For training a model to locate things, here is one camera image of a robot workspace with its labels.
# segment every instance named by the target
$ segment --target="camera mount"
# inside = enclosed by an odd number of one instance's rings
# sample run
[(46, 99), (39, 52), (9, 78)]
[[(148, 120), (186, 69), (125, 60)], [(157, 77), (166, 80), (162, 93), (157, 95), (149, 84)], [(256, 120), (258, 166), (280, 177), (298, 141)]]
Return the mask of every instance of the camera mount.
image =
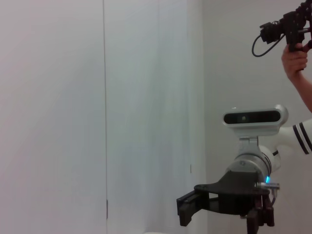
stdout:
[[(304, 28), (306, 23), (310, 23), (309, 28)], [(261, 57), (267, 54), (271, 49), (273, 49), (282, 39), (286, 36), (286, 42), (289, 45), (289, 51), (295, 52), (298, 50), (296, 48), (297, 43), (302, 43), (305, 39), (305, 33), (311, 33), (312, 26), (312, 0), (307, 0), (301, 3), (301, 5), (292, 12), (286, 13), (282, 19), (279, 21), (274, 21), (273, 23), (266, 23), (260, 26), (260, 35), (256, 38), (253, 43), (252, 53), (255, 57)], [(276, 42), (269, 50), (261, 55), (256, 55), (254, 53), (254, 45), (259, 38), (262, 38), (263, 42), (270, 44)], [(312, 41), (308, 43), (309, 48), (312, 48)]]

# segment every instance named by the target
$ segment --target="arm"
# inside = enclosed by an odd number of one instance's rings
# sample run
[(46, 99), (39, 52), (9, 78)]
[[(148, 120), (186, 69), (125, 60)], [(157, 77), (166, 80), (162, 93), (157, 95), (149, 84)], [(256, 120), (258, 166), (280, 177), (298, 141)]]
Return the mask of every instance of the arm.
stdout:
[(297, 44), (296, 47), (303, 48), (303, 51), (291, 53), (287, 45), (283, 52), (282, 62), (288, 79), (312, 112), (312, 84), (301, 73), (301, 70), (307, 67), (309, 47), (308, 45), (302, 47), (302, 44)]
[(312, 112), (312, 84), (299, 72), (298, 77), (292, 80), (294, 87), (300, 94), (309, 111)]

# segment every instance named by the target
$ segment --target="white door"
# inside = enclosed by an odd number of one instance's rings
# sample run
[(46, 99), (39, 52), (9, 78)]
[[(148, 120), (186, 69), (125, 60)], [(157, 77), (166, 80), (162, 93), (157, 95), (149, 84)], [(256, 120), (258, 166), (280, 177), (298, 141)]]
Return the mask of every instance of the white door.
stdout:
[(105, 234), (102, 0), (0, 5), (0, 232)]

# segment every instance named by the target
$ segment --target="cable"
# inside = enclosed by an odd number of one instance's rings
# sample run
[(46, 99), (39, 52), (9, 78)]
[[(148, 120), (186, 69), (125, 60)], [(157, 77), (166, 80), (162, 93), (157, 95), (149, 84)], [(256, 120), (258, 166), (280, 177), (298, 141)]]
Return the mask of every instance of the cable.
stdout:
[(254, 46), (255, 46), (255, 43), (257, 42), (257, 40), (261, 37), (261, 36), (258, 36), (255, 40), (254, 40), (254, 42), (253, 42), (253, 50), (252, 50), (252, 53), (253, 53), (253, 56), (255, 56), (255, 57), (262, 57), (262, 56), (264, 56), (264, 55), (266, 55), (270, 50), (272, 50), (282, 39), (283, 39), (283, 37), (285, 36), (285, 34), (270, 48), (270, 49), (268, 49), (266, 52), (264, 52), (263, 54), (261, 54), (261, 55), (256, 55), (255, 53), (254, 53)]
[(272, 202), (271, 202), (272, 206), (274, 205), (275, 201), (276, 201), (276, 198), (273, 197)]

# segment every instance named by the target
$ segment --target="hand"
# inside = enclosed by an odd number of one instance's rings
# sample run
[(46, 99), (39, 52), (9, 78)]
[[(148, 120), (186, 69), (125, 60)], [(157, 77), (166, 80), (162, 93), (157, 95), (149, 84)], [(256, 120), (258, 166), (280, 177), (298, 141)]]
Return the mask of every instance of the hand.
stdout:
[(282, 56), (284, 70), (291, 81), (298, 79), (300, 71), (307, 67), (307, 52), (310, 50), (308, 45), (303, 47), (302, 44), (297, 44), (296, 48), (302, 48), (303, 51), (289, 52), (289, 45), (287, 45)]

